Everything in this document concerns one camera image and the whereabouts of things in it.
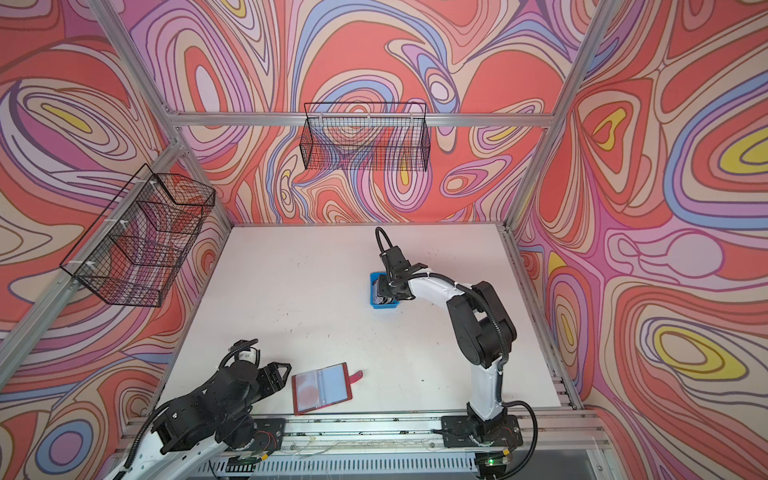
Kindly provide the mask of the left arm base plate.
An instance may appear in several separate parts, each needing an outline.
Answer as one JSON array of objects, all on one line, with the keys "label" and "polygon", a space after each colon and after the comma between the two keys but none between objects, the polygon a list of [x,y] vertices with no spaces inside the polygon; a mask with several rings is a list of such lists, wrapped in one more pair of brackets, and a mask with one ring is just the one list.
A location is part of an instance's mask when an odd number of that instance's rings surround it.
[{"label": "left arm base plate", "polygon": [[268,453],[282,448],[285,418],[251,418],[225,439],[228,451]]}]

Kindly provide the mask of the red leather card holder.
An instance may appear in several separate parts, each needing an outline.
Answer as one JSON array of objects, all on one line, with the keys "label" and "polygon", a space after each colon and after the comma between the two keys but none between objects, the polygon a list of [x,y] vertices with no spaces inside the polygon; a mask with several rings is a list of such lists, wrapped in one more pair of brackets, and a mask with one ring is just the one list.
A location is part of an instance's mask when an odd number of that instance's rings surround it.
[{"label": "red leather card holder", "polygon": [[352,385],[364,377],[347,363],[302,372],[291,377],[293,412],[305,415],[353,399]]}]

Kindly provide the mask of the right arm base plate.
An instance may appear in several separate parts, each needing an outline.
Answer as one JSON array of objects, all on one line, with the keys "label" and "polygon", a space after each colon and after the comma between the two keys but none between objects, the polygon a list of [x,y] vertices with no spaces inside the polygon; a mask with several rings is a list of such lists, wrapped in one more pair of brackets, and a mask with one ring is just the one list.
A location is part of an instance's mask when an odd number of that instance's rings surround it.
[{"label": "right arm base plate", "polygon": [[447,448],[505,447],[515,450],[523,445],[518,419],[514,415],[499,415],[482,421],[473,416],[443,416],[434,429]]}]

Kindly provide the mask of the blue plastic tray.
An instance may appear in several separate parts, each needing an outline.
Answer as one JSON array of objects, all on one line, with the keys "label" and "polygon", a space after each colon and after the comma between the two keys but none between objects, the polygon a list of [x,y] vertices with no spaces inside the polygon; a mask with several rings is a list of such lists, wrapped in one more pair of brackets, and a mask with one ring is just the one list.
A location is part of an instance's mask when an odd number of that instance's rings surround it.
[{"label": "blue plastic tray", "polygon": [[381,278],[386,278],[384,272],[373,272],[369,275],[369,303],[373,309],[395,309],[399,305],[396,299],[384,297],[379,292]]}]

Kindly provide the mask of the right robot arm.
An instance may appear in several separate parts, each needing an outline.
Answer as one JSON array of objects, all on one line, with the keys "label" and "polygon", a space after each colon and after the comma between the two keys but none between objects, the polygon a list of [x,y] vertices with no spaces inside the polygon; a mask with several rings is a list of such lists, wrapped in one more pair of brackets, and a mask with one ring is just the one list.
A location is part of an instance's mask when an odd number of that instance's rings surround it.
[{"label": "right robot arm", "polygon": [[384,272],[372,285],[374,303],[420,299],[445,308],[458,348],[472,365],[466,413],[442,417],[437,429],[445,446],[503,446],[509,450],[522,446],[517,417],[508,409],[523,403],[502,399],[503,370],[517,331],[493,286],[485,281],[461,284],[422,263],[411,263],[393,245],[381,248],[379,258]]}]

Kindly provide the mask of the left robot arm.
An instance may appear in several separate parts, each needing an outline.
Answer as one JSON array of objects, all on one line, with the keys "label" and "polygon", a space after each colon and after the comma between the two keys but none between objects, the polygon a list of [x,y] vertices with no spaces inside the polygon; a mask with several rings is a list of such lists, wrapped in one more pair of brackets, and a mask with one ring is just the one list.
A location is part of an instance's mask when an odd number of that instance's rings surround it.
[{"label": "left robot arm", "polygon": [[284,421],[264,426],[253,406],[288,385],[292,366],[261,363],[258,341],[233,344],[210,378],[148,415],[108,479],[187,479],[228,450],[236,465],[256,465],[281,448]]}]

